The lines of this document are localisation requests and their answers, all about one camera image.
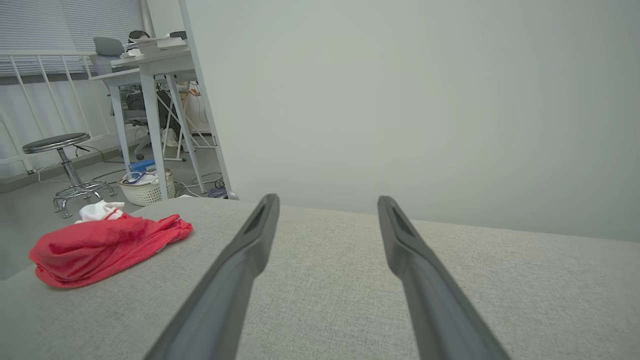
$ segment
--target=basket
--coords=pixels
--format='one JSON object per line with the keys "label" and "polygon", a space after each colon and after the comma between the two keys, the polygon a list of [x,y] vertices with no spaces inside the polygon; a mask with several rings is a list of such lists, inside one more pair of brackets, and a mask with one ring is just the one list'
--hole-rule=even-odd
{"label": "basket", "polygon": [[[169,169],[164,170],[169,176],[166,180],[166,192],[169,198],[175,196],[175,185],[173,185],[173,172]],[[162,200],[159,184],[125,184],[122,180],[118,181],[118,185],[131,204],[147,206],[156,201]]]}

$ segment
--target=round stool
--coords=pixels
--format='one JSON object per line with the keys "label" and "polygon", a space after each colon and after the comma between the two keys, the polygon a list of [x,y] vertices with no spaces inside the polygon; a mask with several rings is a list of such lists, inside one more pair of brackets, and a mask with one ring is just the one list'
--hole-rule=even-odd
{"label": "round stool", "polygon": [[95,195],[99,200],[102,200],[102,197],[98,193],[98,189],[102,187],[109,188],[111,192],[111,196],[116,195],[113,192],[112,187],[110,187],[104,181],[85,181],[82,182],[78,173],[76,172],[76,168],[74,164],[69,160],[67,154],[65,154],[64,148],[67,146],[73,146],[77,143],[81,143],[85,140],[89,140],[91,137],[89,134],[85,133],[73,133],[66,135],[54,136],[51,138],[46,138],[42,140],[38,140],[36,142],[28,143],[27,145],[22,147],[22,151],[25,154],[35,154],[37,152],[45,152],[49,150],[58,150],[58,154],[62,159],[62,167],[65,169],[67,173],[67,177],[69,178],[69,182],[71,186],[68,188],[59,191],[53,195],[53,206],[56,208],[56,212],[62,211],[64,213],[65,218],[71,216],[69,211],[67,210],[67,200],[72,197],[77,197],[80,195],[85,195],[85,199],[89,199],[91,195]]}

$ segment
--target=window blind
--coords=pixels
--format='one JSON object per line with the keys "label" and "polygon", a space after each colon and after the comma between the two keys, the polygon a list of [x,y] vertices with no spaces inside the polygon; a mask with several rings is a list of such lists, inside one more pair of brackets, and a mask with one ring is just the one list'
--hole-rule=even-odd
{"label": "window blind", "polygon": [[[0,50],[94,51],[93,38],[127,42],[142,30],[140,0],[0,0]],[[84,61],[66,56],[71,72],[84,72]],[[39,74],[35,56],[14,56],[21,75]],[[43,56],[48,74],[62,73],[59,56]],[[0,76],[14,76],[9,58],[0,56]]]}

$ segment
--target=white cloth with red stripe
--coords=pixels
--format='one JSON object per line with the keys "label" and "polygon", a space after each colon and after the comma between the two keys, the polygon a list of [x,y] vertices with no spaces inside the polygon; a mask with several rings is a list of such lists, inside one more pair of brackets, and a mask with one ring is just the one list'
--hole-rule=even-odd
{"label": "white cloth with red stripe", "polygon": [[82,220],[76,221],[76,224],[98,220],[115,220],[124,214],[122,208],[124,208],[124,202],[100,200],[95,204],[90,204],[80,209],[80,218]]}

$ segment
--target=white partition panel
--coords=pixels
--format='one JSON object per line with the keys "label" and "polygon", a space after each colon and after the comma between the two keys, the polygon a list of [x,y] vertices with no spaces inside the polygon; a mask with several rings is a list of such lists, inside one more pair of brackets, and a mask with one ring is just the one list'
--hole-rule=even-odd
{"label": "white partition panel", "polygon": [[640,238],[639,2],[187,9],[240,199]]}

